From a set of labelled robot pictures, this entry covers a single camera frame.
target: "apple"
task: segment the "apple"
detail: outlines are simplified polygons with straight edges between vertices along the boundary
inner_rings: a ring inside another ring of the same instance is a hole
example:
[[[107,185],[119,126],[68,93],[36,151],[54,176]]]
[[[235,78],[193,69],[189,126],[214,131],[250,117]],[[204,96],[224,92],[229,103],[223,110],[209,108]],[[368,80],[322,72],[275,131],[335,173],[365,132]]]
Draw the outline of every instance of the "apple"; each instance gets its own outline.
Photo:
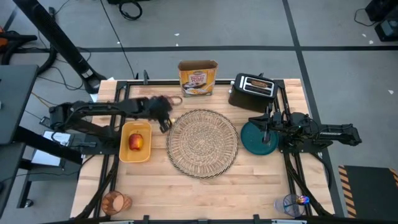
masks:
[[[132,151],[140,151],[144,144],[144,138],[140,134],[132,134],[129,137],[129,148]]]

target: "teal plate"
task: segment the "teal plate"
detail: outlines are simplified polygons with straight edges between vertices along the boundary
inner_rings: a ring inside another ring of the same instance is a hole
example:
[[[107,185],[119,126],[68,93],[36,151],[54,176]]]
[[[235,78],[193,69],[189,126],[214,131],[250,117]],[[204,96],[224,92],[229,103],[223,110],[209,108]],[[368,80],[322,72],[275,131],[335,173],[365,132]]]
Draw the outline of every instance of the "teal plate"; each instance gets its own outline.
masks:
[[[270,141],[263,144],[264,132],[261,132],[254,124],[247,122],[241,130],[241,140],[243,146],[255,155],[268,155],[278,146],[279,137],[274,131],[270,131]]]

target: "wooden table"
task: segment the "wooden table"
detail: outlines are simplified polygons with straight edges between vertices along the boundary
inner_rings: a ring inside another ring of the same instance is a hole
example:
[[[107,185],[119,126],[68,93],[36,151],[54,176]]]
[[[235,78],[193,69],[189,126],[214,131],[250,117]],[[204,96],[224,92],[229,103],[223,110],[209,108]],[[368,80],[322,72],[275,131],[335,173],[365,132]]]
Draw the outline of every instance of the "wooden table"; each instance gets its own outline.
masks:
[[[291,112],[308,113],[300,80],[286,79],[285,85]],[[230,119],[240,135],[248,117],[260,114],[231,106],[230,88],[216,85],[212,96],[184,98],[170,117],[178,118],[195,109],[213,110]],[[115,89],[116,81],[102,81],[98,101],[113,101]],[[177,85],[133,86],[130,90],[131,98],[152,95],[181,96],[182,92]],[[93,118],[93,123],[101,126],[109,125],[109,121],[110,116]],[[288,218],[274,209],[274,200],[289,194],[284,159],[279,151],[255,156],[240,143],[238,156],[227,172],[214,179],[193,179],[171,164],[166,153],[167,134],[160,132],[157,122],[151,121],[151,125],[150,160],[140,164],[119,163],[116,190],[130,195],[133,203],[114,219],[142,220],[143,215],[150,215],[151,220],[252,219],[253,214],[261,218]],[[301,154],[301,159],[308,188],[326,210],[334,213],[322,164],[309,154]],[[95,156],[83,166],[71,217],[78,215],[96,192],[102,161],[103,156]]]

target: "cereal box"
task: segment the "cereal box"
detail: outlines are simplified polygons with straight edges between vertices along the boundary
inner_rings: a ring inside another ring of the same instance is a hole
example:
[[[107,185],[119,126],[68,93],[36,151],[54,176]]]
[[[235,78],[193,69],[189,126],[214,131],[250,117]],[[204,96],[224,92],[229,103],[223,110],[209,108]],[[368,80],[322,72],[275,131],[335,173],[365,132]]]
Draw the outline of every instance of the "cereal box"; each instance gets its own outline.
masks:
[[[211,95],[218,64],[214,60],[186,60],[178,65],[184,96]]]

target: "woven placemat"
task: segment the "woven placemat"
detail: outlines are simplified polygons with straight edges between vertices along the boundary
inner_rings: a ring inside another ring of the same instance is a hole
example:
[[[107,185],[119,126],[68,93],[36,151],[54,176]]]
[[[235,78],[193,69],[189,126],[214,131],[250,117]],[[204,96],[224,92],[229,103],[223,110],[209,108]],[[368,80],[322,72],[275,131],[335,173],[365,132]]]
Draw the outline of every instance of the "woven placemat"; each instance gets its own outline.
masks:
[[[167,136],[167,154],[179,171],[208,179],[227,171],[238,154],[238,134],[223,115],[210,110],[185,113]]]

